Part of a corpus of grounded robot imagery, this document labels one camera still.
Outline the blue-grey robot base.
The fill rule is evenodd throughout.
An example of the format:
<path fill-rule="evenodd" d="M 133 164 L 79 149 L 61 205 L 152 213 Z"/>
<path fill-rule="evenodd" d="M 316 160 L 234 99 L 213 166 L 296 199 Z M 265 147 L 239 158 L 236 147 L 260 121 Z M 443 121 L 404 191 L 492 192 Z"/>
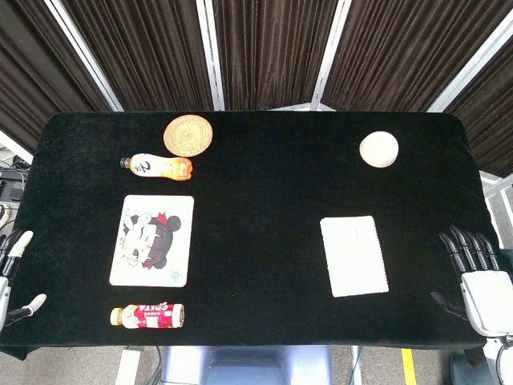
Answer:
<path fill-rule="evenodd" d="M 326 345 L 167 346 L 160 385 L 332 385 Z"/>

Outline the round woven bamboo coaster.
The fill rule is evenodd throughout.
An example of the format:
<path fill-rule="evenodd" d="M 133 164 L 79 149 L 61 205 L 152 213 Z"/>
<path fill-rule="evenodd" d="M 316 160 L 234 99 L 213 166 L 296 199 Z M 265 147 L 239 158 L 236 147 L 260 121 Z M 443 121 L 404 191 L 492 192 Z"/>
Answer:
<path fill-rule="evenodd" d="M 173 155 L 193 157 L 204 152 L 212 142 L 212 125 L 199 115 L 181 115 L 165 128 L 163 140 Z"/>

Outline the white metal frame pole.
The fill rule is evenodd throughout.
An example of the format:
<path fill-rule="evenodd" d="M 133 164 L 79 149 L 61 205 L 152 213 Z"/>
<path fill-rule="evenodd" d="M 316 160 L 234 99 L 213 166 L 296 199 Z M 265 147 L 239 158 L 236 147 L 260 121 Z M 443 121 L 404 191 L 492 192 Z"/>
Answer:
<path fill-rule="evenodd" d="M 208 82 L 215 111 L 224 111 L 224 90 L 216 34 L 213 0 L 196 0 L 200 34 L 208 73 Z"/>
<path fill-rule="evenodd" d="M 513 8 L 426 110 L 444 112 L 513 36 Z"/>
<path fill-rule="evenodd" d="M 337 7 L 329 29 L 328 40 L 325 44 L 321 66 L 309 105 L 310 111 L 318 111 L 321 106 L 321 100 L 337 53 L 338 45 L 341 41 L 351 4 L 352 0 L 337 0 Z"/>
<path fill-rule="evenodd" d="M 52 17 L 59 25 L 60 30 L 66 36 L 73 50 L 84 65 L 89 76 L 92 78 L 95 86 L 99 89 L 101 95 L 106 100 L 112 111 L 124 111 L 123 105 L 119 101 L 115 90 L 108 80 L 105 72 L 99 65 L 91 48 L 88 46 L 79 28 L 67 12 L 62 0 L 43 0 L 46 8 L 50 11 Z"/>

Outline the black floor equipment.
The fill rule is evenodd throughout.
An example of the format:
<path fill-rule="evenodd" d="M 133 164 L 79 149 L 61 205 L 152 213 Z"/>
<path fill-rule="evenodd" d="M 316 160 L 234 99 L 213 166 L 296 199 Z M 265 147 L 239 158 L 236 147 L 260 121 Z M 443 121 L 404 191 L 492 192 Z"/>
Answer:
<path fill-rule="evenodd" d="M 21 200 L 29 171 L 30 165 L 19 156 L 0 159 L 0 201 Z"/>

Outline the cartoon print mouse pad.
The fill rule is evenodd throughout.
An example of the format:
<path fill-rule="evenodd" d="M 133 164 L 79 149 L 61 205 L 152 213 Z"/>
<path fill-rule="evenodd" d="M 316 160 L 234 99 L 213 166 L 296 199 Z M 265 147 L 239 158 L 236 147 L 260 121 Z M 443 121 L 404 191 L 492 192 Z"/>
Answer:
<path fill-rule="evenodd" d="M 111 264 L 112 286 L 182 288 L 187 283 L 194 198 L 127 195 Z"/>

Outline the white spiral notebook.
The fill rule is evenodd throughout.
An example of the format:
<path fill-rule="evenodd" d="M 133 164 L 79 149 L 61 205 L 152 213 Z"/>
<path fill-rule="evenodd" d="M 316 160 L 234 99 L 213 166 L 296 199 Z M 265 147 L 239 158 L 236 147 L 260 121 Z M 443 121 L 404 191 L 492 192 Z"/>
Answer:
<path fill-rule="evenodd" d="M 389 291 L 372 216 L 325 217 L 320 226 L 329 283 L 335 298 Z"/>

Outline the orange tea drink bottle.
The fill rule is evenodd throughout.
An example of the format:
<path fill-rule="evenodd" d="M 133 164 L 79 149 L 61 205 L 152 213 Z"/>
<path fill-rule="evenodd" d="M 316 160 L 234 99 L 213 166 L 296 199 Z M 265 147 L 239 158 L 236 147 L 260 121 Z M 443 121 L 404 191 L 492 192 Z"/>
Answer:
<path fill-rule="evenodd" d="M 192 162 L 187 158 L 166 158 L 147 153 L 122 157 L 119 165 L 137 176 L 159 177 L 176 181 L 190 180 L 193 170 Z"/>

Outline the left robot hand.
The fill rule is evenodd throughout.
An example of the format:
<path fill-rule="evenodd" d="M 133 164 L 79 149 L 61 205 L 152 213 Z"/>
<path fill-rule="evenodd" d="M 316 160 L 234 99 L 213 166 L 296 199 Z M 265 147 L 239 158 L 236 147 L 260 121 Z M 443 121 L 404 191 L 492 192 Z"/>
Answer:
<path fill-rule="evenodd" d="M 33 236 L 30 230 L 16 229 L 0 243 L 0 333 L 5 327 L 33 316 L 47 299 L 46 294 L 38 294 L 29 304 L 8 310 L 12 280 Z"/>

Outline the white power strip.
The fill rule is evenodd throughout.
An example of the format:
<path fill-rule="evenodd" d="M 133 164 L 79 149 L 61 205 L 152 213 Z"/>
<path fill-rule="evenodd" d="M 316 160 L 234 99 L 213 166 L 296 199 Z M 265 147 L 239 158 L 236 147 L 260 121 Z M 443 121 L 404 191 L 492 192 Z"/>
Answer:
<path fill-rule="evenodd" d="M 140 356 L 141 351 L 123 349 L 115 378 L 115 385 L 135 385 Z"/>

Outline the brown curtain panel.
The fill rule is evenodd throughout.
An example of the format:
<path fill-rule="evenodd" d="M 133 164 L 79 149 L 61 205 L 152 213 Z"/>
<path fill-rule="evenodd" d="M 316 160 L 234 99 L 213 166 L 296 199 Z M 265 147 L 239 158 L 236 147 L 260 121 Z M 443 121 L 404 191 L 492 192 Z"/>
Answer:
<path fill-rule="evenodd" d="M 445 112 L 463 123 L 480 170 L 513 173 L 513 36 Z"/>
<path fill-rule="evenodd" d="M 212 0 L 224 105 L 311 101 L 337 0 Z"/>
<path fill-rule="evenodd" d="M 63 0 L 126 111 L 211 111 L 195 0 Z"/>
<path fill-rule="evenodd" d="M 322 96 L 337 111 L 426 111 L 513 0 L 352 0 Z"/>
<path fill-rule="evenodd" d="M 34 152 L 53 115 L 109 108 L 44 0 L 0 0 L 0 131 Z"/>

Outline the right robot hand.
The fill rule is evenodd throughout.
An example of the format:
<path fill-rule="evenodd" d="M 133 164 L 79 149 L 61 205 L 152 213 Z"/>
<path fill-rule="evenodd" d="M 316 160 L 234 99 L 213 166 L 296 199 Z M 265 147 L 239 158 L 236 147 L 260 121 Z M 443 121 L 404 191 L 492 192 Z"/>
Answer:
<path fill-rule="evenodd" d="M 439 292 L 430 293 L 447 313 L 466 320 L 486 338 L 513 337 L 513 280 L 501 266 L 500 252 L 482 233 L 450 226 L 438 234 L 446 248 L 463 297 L 464 308 Z"/>

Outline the black velvet tablecloth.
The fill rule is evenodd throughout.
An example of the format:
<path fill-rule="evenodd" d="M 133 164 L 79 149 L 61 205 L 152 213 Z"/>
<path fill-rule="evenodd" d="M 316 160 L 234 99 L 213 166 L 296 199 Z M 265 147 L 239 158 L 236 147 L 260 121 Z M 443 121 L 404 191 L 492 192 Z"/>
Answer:
<path fill-rule="evenodd" d="M 467 349 L 484 340 L 448 314 L 462 296 L 439 233 L 451 225 L 496 235 L 462 122 L 392 112 L 209 112 L 208 149 L 186 182 L 120 167 L 140 152 L 164 155 L 172 112 L 62 113 L 42 129 L 15 225 L 34 233 L 10 299 L 47 299 L 0 333 L 19 358 L 39 347 L 359 344 Z M 368 165 L 361 141 L 384 131 L 396 161 Z M 109 283 L 123 200 L 194 198 L 182 288 Z M 389 291 L 331 294 L 320 221 L 370 215 Z M 112 326 L 114 308 L 183 304 L 178 329 Z"/>

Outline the red label drink bottle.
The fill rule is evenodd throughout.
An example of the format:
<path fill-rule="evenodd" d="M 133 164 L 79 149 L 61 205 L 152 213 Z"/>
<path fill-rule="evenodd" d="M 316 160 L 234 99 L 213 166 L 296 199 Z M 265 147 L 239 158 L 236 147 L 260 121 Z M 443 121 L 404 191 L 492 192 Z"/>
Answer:
<path fill-rule="evenodd" d="M 111 311 L 110 324 L 127 329 L 178 329 L 184 324 L 184 311 L 184 305 L 179 303 L 128 305 Z"/>

